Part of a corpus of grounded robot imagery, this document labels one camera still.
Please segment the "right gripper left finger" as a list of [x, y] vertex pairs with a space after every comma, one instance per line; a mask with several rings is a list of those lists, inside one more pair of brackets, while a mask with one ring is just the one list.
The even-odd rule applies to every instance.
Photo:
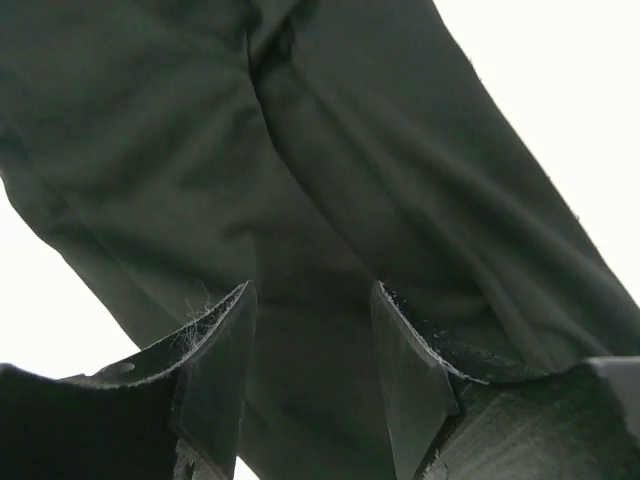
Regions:
[[203, 316], [92, 375], [1, 367], [5, 479], [230, 479], [256, 326], [238, 285]]

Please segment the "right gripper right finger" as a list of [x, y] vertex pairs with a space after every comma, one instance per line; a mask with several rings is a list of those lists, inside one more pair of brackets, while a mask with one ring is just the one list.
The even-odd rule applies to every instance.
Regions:
[[395, 295], [373, 286], [371, 320], [386, 428], [400, 479], [635, 479], [639, 360], [596, 357], [527, 378], [447, 361], [446, 337], [421, 336]]

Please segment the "black t shirt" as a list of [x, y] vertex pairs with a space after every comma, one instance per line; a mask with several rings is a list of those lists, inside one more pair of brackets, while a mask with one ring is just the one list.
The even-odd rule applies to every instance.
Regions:
[[638, 306], [430, 1], [5, 1], [1, 178], [138, 352], [253, 283], [261, 479], [400, 479], [378, 283], [470, 375], [639, 360]]

